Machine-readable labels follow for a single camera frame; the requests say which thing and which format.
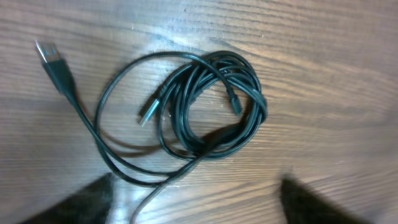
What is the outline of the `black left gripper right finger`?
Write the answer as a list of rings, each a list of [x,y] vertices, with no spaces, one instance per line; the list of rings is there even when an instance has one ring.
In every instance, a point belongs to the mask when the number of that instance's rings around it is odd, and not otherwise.
[[[281,179],[280,204],[287,224],[368,224],[293,177]]]

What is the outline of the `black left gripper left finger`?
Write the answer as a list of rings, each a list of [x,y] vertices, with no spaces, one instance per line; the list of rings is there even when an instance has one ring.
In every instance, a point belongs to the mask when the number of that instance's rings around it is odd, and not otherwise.
[[[113,202],[114,177],[106,173],[22,224],[105,224]]]

